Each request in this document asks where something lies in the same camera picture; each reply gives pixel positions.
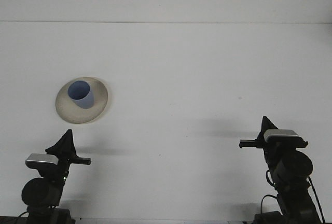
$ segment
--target cable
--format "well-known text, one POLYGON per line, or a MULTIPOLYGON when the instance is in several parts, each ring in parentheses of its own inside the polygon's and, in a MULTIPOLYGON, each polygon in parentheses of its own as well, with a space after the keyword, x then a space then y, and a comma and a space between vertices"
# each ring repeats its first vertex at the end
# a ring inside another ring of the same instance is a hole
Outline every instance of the cable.
POLYGON ((15 220, 15 219, 16 219, 16 221, 15 221, 15 223, 14 223, 14 224, 16 224, 16 223, 17 223, 17 221, 19 220, 19 218, 20 218, 22 215, 25 215, 26 213, 28 213, 28 212, 27 212, 27 211, 25 211, 25 212, 23 212, 22 214, 20 214, 19 216, 17 216, 17 217, 14 217, 13 219, 6 220, 6 221, 2 221, 2 222, 1 222, 1 224, 2 224, 2 223, 6 223, 6 222, 13 221, 13 220, 15 220))
POLYGON ((317 196, 317 193, 316 193, 315 187, 314 187, 314 185, 313 185, 313 182, 312 182, 311 178, 308 177, 308 179, 309 179, 309 182, 310 182, 310 184, 311 184, 311 187, 312 187, 313 193, 315 194, 315 197, 316 197, 316 200, 317 200, 317 205, 318 205, 318 208, 320 209, 320 212, 321 212, 322 221, 323 221, 323 223, 325 223, 325 218, 324 218, 324 215, 323 215, 322 207, 321 207, 320 201, 318 200, 318 196, 317 196))
POLYGON ((276 199, 276 197, 275 197, 274 195, 271 195, 271 194, 266 194, 266 195, 263 197, 263 199, 262 199, 261 202, 260 202, 260 214, 262 215, 262 217, 263 217, 263 201, 264 201, 264 199, 265 199, 266 197, 271 197, 271 198, 276 199))
POLYGON ((265 178, 266 178, 266 181, 268 181, 269 185, 271 185, 273 188, 275 188, 273 182, 271 182, 270 178, 269 178, 269 170, 266 171, 265 173, 265 178))
POLYGON ((26 211, 26 212, 20 214, 20 215, 17 217, 17 219, 16 219, 16 221, 14 222, 14 224, 17 224, 17 222, 19 221, 20 217, 21 217, 22 215, 26 214, 26 213, 28 213, 28 212, 26 211))

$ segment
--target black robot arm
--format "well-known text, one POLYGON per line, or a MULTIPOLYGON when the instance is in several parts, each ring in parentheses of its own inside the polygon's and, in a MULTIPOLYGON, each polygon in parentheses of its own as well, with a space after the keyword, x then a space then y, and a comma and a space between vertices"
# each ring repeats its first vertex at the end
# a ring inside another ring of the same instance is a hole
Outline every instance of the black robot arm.
POLYGON ((72 163, 91 164, 90 158, 76 154, 73 132, 68 130, 46 154, 31 154, 25 164, 41 177, 30 180, 22 190, 27 205, 27 224, 74 223, 67 209, 57 209, 72 163))
POLYGON ((313 171, 310 159, 297 148, 305 142, 293 130, 278 129, 263 117, 261 131, 255 140, 241 140, 240 147, 256 147, 264 151, 265 161, 278 192, 277 201, 282 211, 255 215, 255 223, 320 224, 314 203, 308 194, 307 181, 313 171))

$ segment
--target plastic cup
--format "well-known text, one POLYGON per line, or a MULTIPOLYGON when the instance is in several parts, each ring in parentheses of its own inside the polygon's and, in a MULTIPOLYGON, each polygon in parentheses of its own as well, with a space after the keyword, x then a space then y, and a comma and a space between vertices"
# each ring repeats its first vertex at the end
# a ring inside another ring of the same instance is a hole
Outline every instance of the plastic cup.
POLYGON ((88 109, 94 104, 92 89, 86 81, 78 80, 72 83, 67 93, 69 98, 81 108, 88 109))

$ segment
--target beige plate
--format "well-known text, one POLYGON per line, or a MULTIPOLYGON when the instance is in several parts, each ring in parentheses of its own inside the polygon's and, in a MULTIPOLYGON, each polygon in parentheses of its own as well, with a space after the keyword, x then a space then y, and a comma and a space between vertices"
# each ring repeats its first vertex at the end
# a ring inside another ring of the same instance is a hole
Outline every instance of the beige plate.
POLYGON ((65 121, 73 124, 83 124, 97 118, 105 109, 107 100, 107 88, 101 81, 92 77, 80 77, 68 82, 61 88, 56 99, 56 109, 59 116, 65 121), (67 94, 69 86, 77 80, 86 81, 92 89, 94 105, 89 109, 77 106, 67 94))

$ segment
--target robotic arm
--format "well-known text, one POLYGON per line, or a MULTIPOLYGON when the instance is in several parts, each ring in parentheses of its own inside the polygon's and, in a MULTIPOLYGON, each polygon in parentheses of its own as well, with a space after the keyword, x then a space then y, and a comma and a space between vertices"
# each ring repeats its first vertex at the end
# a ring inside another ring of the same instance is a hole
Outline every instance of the robotic arm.
POLYGON ((27 224, 72 224, 67 209, 59 209, 63 187, 72 163, 91 164, 90 158, 76 154, 73 132, 68 130, 46 154, 31 154, 25 164, 38 170, 41 177, 30 180, 22 190, 22 200, 28 206, 27 224))
POLYGON ((293 130, 278 129, 267 117, 263 117, 261 132, 255 140, 241 140, 240 148, 263 149, 271 174, 271 185, 278 192, 280 212, 256 214, 256 224, 320 224, 312 202, 307 181, 313 171, 311 160, 297 148, 305 148, 305 142, 293 130))

